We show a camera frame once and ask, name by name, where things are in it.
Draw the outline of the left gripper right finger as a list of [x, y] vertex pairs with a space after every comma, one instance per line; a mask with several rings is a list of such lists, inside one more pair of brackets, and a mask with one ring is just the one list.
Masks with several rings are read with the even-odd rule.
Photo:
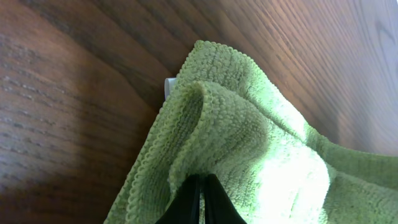
[[205, 223], [246, 224], [215, 174], [205, 178]]

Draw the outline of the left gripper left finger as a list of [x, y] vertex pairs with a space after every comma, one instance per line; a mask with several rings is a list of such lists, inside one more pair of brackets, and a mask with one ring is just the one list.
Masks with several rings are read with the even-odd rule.
[[169, 208], [155, 224], [198, 224], [200, 176], [190, 175], [177, 191]]

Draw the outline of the light green cloth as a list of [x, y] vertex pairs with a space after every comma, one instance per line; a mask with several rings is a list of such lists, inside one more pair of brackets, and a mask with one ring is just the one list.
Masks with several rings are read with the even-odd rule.
[[248, 223], [396, 223], [397, 159], [318, 133], [254, 60], [199, 40], [106, 223], [154, 223], [191, 174], [217, 175]]

